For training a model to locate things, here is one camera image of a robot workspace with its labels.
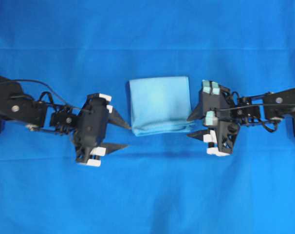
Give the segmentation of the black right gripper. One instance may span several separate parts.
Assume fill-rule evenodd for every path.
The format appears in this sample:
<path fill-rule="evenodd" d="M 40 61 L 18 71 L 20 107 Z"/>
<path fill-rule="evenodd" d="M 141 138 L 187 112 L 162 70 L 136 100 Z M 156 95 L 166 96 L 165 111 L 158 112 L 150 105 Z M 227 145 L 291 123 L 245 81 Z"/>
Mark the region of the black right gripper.
<path fill-rule="evenodd" d="M 217 82 L 203 80 L 200 103 L 188 116 L 187 121 L 203 121 L 204 130 L 187 134 L 188 137 L 208 144 L 209 155 L 228 156 L 233 153 L 235 138 L 240 127 L 231 117 L 234 107 L 229 88 Z"/>

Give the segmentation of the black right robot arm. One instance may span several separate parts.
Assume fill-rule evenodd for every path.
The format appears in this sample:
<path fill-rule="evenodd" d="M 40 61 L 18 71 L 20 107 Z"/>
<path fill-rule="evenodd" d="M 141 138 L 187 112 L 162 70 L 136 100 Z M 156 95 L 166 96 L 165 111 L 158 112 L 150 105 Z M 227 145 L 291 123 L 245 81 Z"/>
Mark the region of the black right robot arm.
<path fill-rule="evenodd" d="M 272 133 L 285 115 L 291 115 L 295 128 L 295 88 L 258 96 L 235 95 L 237 92 L 216 82 L 202 81 L 199 103 L 188 120 L 201 119 L 205 129 L 189 133 L 188 137 L 207 143 L 208 154 L 232 154 L 241 126 L 261 125 Z"/>

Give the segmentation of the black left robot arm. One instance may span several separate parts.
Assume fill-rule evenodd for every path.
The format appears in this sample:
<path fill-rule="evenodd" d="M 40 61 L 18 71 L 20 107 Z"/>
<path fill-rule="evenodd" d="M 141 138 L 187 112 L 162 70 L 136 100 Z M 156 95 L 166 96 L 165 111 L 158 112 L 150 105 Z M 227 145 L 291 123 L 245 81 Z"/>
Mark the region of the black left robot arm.
<path fill-rule="evenodd" d="M 76 163 L 99 167 L 101 158 L 127 147 L 126 144 L 105 143 L 108 124 L 131 129 L 110 104 L 111 96 L 102 93 L 87 95 L 86 102 L 76 107 L 67 102 L 56 104 L 56 92 L 49 88 L 38 99 L 25 93 L 20 79 L 0 76 L 0 133 L 7 121 L 24 123 L 29 131 L 55 135 L 72 134 Z"/>

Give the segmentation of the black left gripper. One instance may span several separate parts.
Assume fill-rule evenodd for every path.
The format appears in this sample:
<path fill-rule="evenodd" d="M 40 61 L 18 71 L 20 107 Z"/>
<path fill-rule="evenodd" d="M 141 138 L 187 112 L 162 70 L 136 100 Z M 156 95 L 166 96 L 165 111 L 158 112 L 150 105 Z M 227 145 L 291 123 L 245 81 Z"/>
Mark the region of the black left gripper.
<path fill-rule="evenodd" d="M 131 129 L 110 102 L 109 95 L 87 95 L 87 100 L 78 114 L 77 127 L 73 134 L 76 163 L 99 167 L 102 156 L 128 147 L 127 144 L 102 143 L 108 123 Z"/>

